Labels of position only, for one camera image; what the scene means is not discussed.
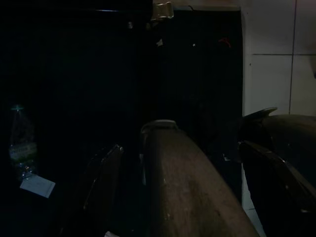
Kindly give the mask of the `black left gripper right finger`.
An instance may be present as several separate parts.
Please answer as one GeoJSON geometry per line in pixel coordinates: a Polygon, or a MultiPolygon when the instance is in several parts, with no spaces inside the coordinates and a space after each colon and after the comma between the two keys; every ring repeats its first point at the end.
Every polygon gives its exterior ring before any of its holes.
{"type": "Polygon", "coordinates": [[[244,141],[239,154],[250,197],[268,237],[314,237],[316,190],[289,163],[244,141]]]}

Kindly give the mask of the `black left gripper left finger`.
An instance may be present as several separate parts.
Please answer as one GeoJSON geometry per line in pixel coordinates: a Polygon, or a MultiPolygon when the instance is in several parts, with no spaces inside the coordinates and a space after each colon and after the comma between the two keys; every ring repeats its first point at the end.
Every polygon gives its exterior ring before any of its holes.
{"type": "Polygon", "coordinates": [[[117,189],[123,148],[102,148],[89,162],[59,224],[60,237],[103,237],[117,189]]]}

